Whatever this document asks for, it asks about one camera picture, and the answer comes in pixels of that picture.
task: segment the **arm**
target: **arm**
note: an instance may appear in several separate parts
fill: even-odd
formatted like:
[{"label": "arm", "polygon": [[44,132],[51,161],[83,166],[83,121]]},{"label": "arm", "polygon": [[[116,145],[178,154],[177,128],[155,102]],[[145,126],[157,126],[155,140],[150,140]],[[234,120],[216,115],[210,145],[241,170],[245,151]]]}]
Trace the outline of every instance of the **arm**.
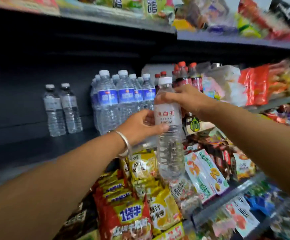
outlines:
[{"label": "arm", "polygon": [[290,127],[216,101],[190,85],[175,90],[177,93],[162,94],[155,102],[177,102],[199,119],[216,125],[281,189],[290,194]]},{"label": "arm", "polygon": [[[153,112],[142,110],[117,131],[135,145],[168,130],[166,125],[153,124]],[[111,132],[1,186],[0,239],[52,239],[125,146],[119,134]]]}]

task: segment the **hand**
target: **hand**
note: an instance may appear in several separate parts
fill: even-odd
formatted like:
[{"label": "hand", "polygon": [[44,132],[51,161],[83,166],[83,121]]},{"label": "hand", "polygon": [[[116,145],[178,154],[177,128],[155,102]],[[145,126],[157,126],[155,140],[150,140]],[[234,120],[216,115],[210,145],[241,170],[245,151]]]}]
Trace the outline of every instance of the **hand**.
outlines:
[{"label": "hand", "polygon": [[149,136],[167,132],[169,125],[155,125],[154,111],[143,109],[131,115],[116,131],[121,132],[131,146],[140,143]]},{"label": "hand", "polygon": [[156,96],[154,103],[178,103],[182,107],[183,115],[186,112],[191,112],[200,120],[210,121],[218,101],[206,96],[189,84],[175,88],[175,92],[165,92]]}]

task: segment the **white bottle cap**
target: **white bottle cap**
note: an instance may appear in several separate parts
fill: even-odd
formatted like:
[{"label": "white bottle cap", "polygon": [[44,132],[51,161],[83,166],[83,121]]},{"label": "white bottle cap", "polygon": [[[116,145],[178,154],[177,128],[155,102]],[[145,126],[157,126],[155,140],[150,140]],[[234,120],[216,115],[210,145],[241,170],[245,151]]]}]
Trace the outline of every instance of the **white bottle cap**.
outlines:
[{"label": "white bottle cap", "polygon": [[158,80],[158,84],[159,85],[164,85],[164,84],[172,84],[173,83],[173,79],[169,76],[166,76],[166,77],[161,77],[159,80]]},{"label": "white bottle cap", "polygon": [[68,88],[69,86],[70,86],[69,83],[62,83],[62,84],[61,84],[61,87],[62,87],[62,88]]},{"label": "white bottle cap", "polygon": [[46,88],[55,88],[54,84],[46,84],[45,87]]},{"label": "white bottle cap", "polygon": [[128,76],[130,79],[136,79],[136,74],[130,74],[129,76]]},{"label": "white bottle cap", "polygon": [[147,78],[147,80],[148,80],[148,79],[150,79],[150,74],[145,73],[142,75],[142,77],[144,78],[144,80],[145,80],[145,78]]},{"label": "white bottle cap", "polygon": [[118,75],[118,74],[113,75],[113,76],[112,76],[112,79],[113,79],[113,80],[119,79],[119,75]]},{"label": "white bottle cap", "polygon": [[119,75],[120,76],[127,76],[128,75],[128,72],[127,72],[127,70],[120,70],[119,71]]},{"label": "white bottle cap", "polygon": [[108,70],[101,70],[99,72],[100,76],[109,76],[110,75],[110,72]]}]

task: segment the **silver bangle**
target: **silver bangle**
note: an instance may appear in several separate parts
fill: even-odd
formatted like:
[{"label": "silver bangle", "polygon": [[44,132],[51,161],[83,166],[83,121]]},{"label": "silver bangle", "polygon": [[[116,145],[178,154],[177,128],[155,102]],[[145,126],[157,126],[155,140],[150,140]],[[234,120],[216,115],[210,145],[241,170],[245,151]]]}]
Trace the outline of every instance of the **silver bangle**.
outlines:
[{"label": "silver bangle", "polygon": [[123,141],[126,144],[127,150],[124,153],[119,154],[119,157],[128,157],[129,154],[131,153],[132,149],[131,149],[131,145],[129,144],[127,138],[119,131],[109,130],[108,132],[116,132],[116,133],[118,133],[121,136],[121,138],[123,139]]}]

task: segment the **bottled water row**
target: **bottled water row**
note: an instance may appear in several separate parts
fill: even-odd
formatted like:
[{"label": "bottled water row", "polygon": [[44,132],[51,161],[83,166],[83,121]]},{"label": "bottled water row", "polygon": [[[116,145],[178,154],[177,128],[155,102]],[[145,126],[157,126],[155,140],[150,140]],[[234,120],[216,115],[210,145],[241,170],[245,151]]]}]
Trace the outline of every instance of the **bottled water row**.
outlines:
[{"label": "bottled water row", "polygon": [[128,75],[120,70],[112,75],[107,70],[99,71],[91,84],[91,100],[94,123],[101,135],[115,129],[127,118],[144,108],[154,110],[155,87],[150,75]]},{"label": "bottled water row", "polygon": [[46,84],[43,96],[47,113],[47,126],[51,136],[61,136],[66,133],[65,121],[68,133],[77,133],[83,130],[76,96],[68,83],[61,84],[61,92],[55,91],[54,84]]}]

